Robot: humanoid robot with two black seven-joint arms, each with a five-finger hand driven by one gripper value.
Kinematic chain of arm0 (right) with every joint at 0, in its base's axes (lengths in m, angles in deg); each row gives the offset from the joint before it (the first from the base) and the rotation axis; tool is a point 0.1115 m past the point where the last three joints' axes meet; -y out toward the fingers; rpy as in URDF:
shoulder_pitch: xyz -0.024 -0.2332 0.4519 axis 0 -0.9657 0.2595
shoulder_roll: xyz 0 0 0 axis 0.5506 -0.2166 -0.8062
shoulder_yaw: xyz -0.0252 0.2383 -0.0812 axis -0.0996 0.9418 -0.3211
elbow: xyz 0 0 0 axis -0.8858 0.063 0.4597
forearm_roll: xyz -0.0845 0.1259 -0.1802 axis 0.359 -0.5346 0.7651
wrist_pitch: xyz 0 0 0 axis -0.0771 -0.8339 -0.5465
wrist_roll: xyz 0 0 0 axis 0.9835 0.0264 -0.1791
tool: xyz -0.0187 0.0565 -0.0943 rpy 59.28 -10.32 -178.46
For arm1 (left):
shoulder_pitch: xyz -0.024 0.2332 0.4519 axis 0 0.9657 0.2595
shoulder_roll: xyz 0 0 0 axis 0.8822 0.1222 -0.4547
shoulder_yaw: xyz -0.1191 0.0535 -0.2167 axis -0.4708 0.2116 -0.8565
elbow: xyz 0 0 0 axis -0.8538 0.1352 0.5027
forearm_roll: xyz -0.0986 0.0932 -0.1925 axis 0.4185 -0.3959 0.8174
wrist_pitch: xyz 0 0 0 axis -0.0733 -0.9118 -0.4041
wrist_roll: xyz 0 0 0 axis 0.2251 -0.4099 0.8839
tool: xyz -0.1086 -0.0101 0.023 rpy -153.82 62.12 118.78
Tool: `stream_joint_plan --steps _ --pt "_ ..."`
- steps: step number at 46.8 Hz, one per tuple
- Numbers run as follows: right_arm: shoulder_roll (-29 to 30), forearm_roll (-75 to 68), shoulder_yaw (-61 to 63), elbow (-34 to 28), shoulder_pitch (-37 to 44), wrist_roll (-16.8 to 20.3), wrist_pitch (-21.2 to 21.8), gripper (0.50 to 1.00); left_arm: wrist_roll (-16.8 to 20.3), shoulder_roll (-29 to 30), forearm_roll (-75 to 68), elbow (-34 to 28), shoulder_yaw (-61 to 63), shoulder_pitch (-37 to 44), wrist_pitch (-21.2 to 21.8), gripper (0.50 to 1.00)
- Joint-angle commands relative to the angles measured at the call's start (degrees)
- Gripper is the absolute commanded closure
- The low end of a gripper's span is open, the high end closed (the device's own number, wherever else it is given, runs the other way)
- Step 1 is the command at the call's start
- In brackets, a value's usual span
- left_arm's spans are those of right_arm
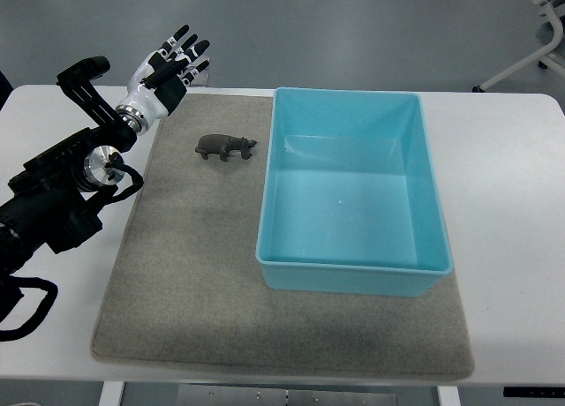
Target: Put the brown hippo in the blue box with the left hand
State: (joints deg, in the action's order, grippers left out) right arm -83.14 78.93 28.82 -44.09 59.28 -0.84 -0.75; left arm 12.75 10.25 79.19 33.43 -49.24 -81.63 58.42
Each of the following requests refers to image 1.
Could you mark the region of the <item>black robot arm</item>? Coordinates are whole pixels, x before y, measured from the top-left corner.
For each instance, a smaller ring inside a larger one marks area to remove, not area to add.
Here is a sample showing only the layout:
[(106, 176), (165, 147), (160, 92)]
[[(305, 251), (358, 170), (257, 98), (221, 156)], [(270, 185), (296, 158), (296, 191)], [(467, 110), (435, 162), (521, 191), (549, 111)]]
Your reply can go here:
[(60, 253), (76, 248), (102, 229), (98, 217), (108, 204), (121, 201), (142, 186), (119, 192), (116, 184), (127, 170), (121, 155), (137, 134), (94, 89), (92, 80), (110, 68), (104, 56), (83, 59), (62, 71), (57, 84), (91, 117), (85, 128), (26, 162), (8, 185), (13, 197), (1, 207), (1, 271), (13, 274), (42, 246)]

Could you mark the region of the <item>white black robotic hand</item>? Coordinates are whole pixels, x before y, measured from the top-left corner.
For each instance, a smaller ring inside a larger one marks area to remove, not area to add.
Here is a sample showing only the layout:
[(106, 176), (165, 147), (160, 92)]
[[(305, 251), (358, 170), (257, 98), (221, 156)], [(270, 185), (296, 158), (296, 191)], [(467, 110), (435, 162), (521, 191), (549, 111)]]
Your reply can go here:
[(210, 42), (199, 40), (189, 30), (189, 26), (181, 26), (144, 59), (128, 82), (127, 96), (116, 112), (138, 135), (171, 115), (209, 66), (205, 52)]

